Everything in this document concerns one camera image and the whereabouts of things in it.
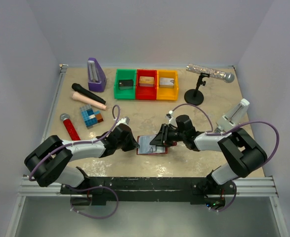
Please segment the red leather card holder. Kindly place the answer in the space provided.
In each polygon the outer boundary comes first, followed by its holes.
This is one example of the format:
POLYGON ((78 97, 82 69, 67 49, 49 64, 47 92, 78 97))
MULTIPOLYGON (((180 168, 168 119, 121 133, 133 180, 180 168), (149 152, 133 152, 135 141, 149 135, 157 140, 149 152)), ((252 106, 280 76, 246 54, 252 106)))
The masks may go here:
POLYGON ((167 154, 166 147, 150 145, 150 142, 155 138, 155 135, 142 135, 137 137, 139 147, 136 149, 137 155, 164 155, 167 154))

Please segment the blue credit card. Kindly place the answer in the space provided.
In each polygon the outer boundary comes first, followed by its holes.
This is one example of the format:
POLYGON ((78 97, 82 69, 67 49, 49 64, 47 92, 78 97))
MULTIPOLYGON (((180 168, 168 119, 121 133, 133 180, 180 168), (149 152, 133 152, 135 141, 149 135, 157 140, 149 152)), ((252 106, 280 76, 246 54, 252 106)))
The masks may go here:
POLYGON ((149 143, 153 140, 155 135, 143 135, 138 138, 138 154, 139 155, 147 155, 147 154, 153 154, 157 151, 156 146, 152 146, 149 143))

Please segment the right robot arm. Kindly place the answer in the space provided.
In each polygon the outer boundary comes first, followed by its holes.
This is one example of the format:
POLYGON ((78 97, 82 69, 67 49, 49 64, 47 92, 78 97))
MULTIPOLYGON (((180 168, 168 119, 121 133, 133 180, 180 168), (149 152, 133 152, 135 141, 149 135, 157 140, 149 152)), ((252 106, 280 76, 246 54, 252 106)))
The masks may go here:
POLYGON ((226 135, 211 136, 197 131, 188 115, 180 115, 175 121, 176 126, 162 124, 150 145, 171 147, 176 142, 183 142, 193 151, 222 152, 226 163, 208 176, 207 189, 213 194, 223 190, 226 182, 247 177, 267 161, 266 152, 242 128, 226 135))

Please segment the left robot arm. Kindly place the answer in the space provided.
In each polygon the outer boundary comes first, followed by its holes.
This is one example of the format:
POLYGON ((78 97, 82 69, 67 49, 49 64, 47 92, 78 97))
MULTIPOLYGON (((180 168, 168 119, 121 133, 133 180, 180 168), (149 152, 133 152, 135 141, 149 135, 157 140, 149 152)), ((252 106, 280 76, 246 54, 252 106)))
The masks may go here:
POLYGON ((83 194, 89 188, 89 181, 81 169, 67 166, 71 160, 104 158, 119 149, 128 152, 137 148, 139 144, 131 128, 121 123, 90 140, 67 141, 51 135, 25 158, 24 164, 30 171, 29 180, 36 181, 39 186, 64 183, 83 194))

